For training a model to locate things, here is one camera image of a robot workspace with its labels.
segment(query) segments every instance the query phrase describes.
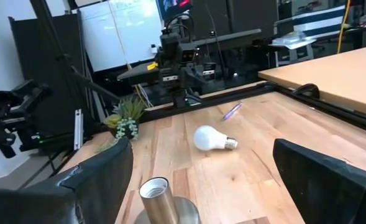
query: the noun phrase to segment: black metal frame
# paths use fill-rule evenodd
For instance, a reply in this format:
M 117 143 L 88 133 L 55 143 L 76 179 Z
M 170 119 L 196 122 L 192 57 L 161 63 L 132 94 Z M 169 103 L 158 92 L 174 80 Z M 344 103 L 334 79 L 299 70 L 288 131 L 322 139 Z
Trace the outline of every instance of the black metal frame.
M 167 106 L 153 111 L 146 111 L 141 117 L 140 122 L 143 123 L 153 121 L 168 116 L 182 114 L 271 92 L 281 93 L 282 95 L 304 103 L 310 107 L 322 111 L 323 113 L 329 114 L 335 118 L 341 119 L 356 127 L 366 130 L 366 116 L 320 100 L 318 87 L 312 83 L 303 85 L 296 90 L 290 90 L 272 82 L 260 83 L 248 88 L 203 98 L 203 101 L 200 105 L 187 106 L 185 108 L 174 108 L 173 106 Z

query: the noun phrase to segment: metal cylinder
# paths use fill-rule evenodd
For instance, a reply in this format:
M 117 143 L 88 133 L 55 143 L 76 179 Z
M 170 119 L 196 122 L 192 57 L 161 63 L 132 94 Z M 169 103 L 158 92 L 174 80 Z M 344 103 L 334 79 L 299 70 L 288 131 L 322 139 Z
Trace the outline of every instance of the metal cylinder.
M 178 223 L 179 216 L 167 179 L 156 177 L 146 181 L 139 194 L 151 224 Z

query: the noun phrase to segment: chair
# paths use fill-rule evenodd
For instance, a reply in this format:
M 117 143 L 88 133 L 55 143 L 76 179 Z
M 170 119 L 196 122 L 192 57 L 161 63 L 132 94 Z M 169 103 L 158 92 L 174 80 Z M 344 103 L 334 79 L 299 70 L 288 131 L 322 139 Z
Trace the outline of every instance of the chair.
M 274 34 L 277 37 L 282 37 L 293 31 L 302 31 L 306 36 L 304 39 L 292 44 L 272 44 L 272 46 L 275 47 L 287 48 L 289 51 L 289 55 L 287 57 L 282 57 L 282 60 L 279 59 L 278 52 L 275 52 L 277 67 L 314 59 L 311 44 L 314 43 L 317 38 L 338 34 L 343 21 L 344 11 L 345 5 L 304 13 L 281 21 L 276 21 L 276 23 L 274 23 Z M 302 47 L 306 48 L 307 56 L 299 57 L 301 54 L 298 53 L 298 49 Z

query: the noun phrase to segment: bulb base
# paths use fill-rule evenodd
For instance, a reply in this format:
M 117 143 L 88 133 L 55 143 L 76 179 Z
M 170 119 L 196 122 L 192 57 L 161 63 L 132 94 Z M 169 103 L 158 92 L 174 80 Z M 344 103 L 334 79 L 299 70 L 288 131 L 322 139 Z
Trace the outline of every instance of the bulb base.
M 224 145 L 226 149 L 236 149 L 238 147 L 238 142 L 236 139 L 227 137 L 227 141 Z

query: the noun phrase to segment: black bracket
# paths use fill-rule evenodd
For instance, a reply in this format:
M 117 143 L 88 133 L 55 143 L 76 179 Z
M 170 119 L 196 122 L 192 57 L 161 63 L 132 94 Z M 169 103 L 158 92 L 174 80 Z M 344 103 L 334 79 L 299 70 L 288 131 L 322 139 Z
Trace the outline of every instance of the black bracket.
M 315 84 L 307 83 L 292 91 L 293 95 L 306 95 L 319 100 L 319 88 Z

